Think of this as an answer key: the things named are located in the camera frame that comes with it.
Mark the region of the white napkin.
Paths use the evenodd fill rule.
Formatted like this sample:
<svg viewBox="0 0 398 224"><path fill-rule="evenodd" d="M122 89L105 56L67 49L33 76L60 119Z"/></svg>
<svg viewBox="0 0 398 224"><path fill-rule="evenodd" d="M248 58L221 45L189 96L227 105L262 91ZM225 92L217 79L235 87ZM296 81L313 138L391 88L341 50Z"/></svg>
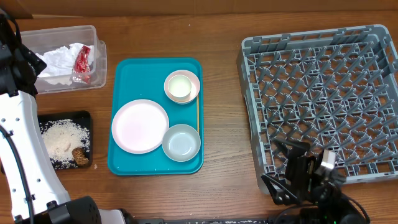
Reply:
<svg viewBox="0 0 398 224"><path fill-rule="evenodd" d="M43 55L36 53L36 56L47 64L47 67L38 77L43 78L46 82L52 85L71 85L72 83L75 83L72 80L72 70L76 57L83 46L84 44L81 43L73 43L68 47L63 46L46 52ZM90 64L90 70L92 70L95 49L93 45L85 46L90 48L88 63Z"/></svg>

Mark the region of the rice leftovers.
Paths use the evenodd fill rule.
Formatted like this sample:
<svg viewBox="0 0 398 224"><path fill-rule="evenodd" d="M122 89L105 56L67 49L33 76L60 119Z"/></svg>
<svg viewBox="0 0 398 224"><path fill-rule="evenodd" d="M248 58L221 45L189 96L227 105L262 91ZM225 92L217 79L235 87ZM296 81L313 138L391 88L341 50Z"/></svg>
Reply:
<svg viewBox="0 0 398 224"><path fill-rule="evenodd" d="M39 124L45 147L55 170L78 168L72 150L82 148L89 159L90 130L72 119Z"/></svg>

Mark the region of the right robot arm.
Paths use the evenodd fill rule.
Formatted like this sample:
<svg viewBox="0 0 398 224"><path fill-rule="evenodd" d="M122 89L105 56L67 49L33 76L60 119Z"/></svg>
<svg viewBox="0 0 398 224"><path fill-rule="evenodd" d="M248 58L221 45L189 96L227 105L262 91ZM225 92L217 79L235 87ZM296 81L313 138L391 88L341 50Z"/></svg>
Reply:
<svg viewBox="0 0 398 224"><path fill-rule="evenodd" d="M277 152L287 159L287 184L269 174L262 174L276 205L287 208L274 223L370 223L365 209L341 191L346 177L335 168L336 153L324 149L309 156L310 144L274 139Z"/></svg>

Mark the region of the pink bowl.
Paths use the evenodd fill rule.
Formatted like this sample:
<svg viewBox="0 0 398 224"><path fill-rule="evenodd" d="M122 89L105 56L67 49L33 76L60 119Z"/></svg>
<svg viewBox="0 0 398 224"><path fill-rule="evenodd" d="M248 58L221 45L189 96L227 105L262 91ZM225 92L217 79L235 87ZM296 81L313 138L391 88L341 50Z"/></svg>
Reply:
<svg viewBox="0 0 398 224"><path fill-rule="evenodd" d="M190 79L190 81L191 81L191 83L192 83L192 90L191 90L191 93L190 93L190 95L189 95L187 98L185 98L184 100L177 100L177 99L175 99L175 98L170 94L170 92L168 91L168 83L169 83L169 80L170 80L173 76L175 76L175 75L185 75L186 77L188 77L188 78ZM200 84L200 81L199 81L198 77L197 77L193 72L190 72L190 71L188 71L188 70L176 70L176 71L172 72L172 73L166 78L165 83L164 83L164 91L165 91L165 94L166 94L172 101L174 101L174 102L176 102L176 103L178 103L178 104L187 104L187 103L190 103L191 101L193 101L193 100L198 96L198 94L199 94L199 92L200 92L200 87L201 87L201 84Z"/></svg>

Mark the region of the pink plate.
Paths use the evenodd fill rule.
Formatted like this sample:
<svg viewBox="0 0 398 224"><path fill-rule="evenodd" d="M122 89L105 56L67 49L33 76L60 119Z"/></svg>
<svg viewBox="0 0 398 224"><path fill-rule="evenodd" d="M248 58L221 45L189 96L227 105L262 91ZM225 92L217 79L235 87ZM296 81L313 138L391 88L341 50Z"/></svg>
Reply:
<svg viewBox="0 0 398 224"><path fill-rule="evenodd" d="M169 117L158 103L133 100L114 115L111 134L116 144L131 154L145 154L158 148L169 129Z"/></svg>

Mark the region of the red snack wrapper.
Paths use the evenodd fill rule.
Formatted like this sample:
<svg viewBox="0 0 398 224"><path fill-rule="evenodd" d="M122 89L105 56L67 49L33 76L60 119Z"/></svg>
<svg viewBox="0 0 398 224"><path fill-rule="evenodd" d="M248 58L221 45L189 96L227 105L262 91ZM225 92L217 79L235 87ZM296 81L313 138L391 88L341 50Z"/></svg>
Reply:
<svg viewBox="0 0 398 224"><path fill-rule="evenodd" d="M75 64L73 66L73 76L72 80L75 83L85 83L85 84L90 84L91 83L91 77L90 75L87 75L87 73L90 73L90 64L88 63L88 56L90 54L90 48L87 46L83 46L75 60Z"/></svg>

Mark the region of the grey dishwasher rack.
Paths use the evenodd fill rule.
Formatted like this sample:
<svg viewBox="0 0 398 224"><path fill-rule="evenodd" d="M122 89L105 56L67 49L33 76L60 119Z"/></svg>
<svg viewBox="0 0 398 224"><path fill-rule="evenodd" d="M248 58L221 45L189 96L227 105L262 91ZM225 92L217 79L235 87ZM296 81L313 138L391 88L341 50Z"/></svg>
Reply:
<svg viewBox="0 0 398 224"><path fill-rule="evenodd" d="M397 51L385 26L248 37L237 68L257 177L284 180L279 138L334 151L349 184L397 178Z"/></svg>

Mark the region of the wooden chopstick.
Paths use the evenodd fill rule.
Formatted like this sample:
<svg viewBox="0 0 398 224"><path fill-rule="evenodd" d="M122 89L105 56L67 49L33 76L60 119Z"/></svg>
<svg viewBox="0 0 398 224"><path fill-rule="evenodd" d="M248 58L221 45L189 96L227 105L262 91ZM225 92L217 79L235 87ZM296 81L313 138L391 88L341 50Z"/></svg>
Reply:
<svg viewBox="0 0 398 224"><path fill-rule="evenodd" d="M197 99L197 132L200 133L200 100L199 100L199 96L197 96L196 99Z"/></svg>

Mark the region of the brown food piece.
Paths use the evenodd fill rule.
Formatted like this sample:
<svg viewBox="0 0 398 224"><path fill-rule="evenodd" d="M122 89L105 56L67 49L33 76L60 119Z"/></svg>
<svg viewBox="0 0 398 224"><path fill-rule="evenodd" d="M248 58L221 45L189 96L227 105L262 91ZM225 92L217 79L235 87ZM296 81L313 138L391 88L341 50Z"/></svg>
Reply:
<svg viewBox="0 0 398 224"><path fill-rule="evenodd" d="M89 165L90 160L85 156L82 148L78 147L72 150L72 156L79 167L86 167Z"/></svg>

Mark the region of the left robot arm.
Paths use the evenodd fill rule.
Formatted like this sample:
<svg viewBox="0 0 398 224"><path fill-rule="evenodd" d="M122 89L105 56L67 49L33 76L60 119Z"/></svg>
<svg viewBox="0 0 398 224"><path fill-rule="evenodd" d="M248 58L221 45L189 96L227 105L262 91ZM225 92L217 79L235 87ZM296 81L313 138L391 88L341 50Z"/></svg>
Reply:
<svg viewBox="0 0 398 224"><path fill-rule="evenodd" d="M45 62L22 44L17 22L1 14L1 165L15 223L134 223L124 209L71 200L40 133L35 82Z"/></svg>

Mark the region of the grey bowl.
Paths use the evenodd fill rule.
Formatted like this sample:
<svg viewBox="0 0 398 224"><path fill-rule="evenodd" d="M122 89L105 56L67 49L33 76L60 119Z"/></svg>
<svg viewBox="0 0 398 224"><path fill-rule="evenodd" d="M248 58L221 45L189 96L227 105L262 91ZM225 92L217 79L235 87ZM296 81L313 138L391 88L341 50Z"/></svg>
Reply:
<svg viewBox="0 0 398 224"><path fill-rule="evenodd" d="M193 159L200 150L201 138L196 129L187 124L176 124L163 136L162 148L165 155L176 162Z"/></svg>

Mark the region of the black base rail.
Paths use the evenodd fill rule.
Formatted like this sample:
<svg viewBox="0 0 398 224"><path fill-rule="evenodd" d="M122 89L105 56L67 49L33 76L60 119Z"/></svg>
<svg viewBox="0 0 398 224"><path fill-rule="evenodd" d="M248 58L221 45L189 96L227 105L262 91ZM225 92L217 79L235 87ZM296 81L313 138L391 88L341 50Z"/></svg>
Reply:
<svg viewBox="0 0 398 224"><path fill-rule="evenodd" d="M318 223L318 221L309 221L299 218L297 215L287 215L280 217L276 221L276 217L268 218L240 218L240 219L193 219L193 220L164 220L161 218L138 219L128 217L126 223L131 224L305 224Z"/></svg>

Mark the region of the clear plastic bin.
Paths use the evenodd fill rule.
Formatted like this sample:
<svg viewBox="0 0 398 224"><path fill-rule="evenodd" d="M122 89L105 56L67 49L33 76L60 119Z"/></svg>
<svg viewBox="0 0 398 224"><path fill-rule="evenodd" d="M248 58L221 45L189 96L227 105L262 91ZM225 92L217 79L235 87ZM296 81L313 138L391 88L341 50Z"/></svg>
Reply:
<svg viewBox="0 0 398 224"><path fill-rule="evenodd" d="M72 83L71 85L52 85L43 78L37 78L35 87L40 94L102 88L106 84L107 51L106 44L99 40L96 28L92 25L61 27L53 29L31 30L21 33L22 43L33 53L43 55L57 48L68 47L73 43L93 45L94 61L92 64L91 83Z"/></svg>

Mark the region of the black tray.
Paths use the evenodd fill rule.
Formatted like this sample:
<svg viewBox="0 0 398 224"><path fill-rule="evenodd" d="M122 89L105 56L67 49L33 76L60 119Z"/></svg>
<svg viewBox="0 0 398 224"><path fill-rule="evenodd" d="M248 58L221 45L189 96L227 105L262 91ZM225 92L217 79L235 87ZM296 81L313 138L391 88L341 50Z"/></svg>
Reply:
<svg viewBox="0 0 398 224"><path fill-rule="evenodd" d="M90 164L93 162L93 120L88 111L69 111L54 114L43 114L39 116L39 124L47 121L57 121L61 119L72 119L74 122L88 128L90 130Z"/></svg>

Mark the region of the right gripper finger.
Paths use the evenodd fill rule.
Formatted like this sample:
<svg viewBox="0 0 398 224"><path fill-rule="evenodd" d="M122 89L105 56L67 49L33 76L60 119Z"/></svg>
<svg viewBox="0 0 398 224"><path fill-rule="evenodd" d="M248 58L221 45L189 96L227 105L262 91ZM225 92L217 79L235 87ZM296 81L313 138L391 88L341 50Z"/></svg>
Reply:
<svg viewBox="0 0 398 224"><path fill-rule="evenodd" d="M261 179L276 205L300 205L302 203L289 185L268 174L262 174Z"/></svg>
<svg viewBox="0 0 398 224"><path fill-rule="evenodd" d="M272 142L276 145L277 150L287 158L295 159L304 156L310 150L310 144L302 141L288 141L286 139L273 139Z"/></svg>

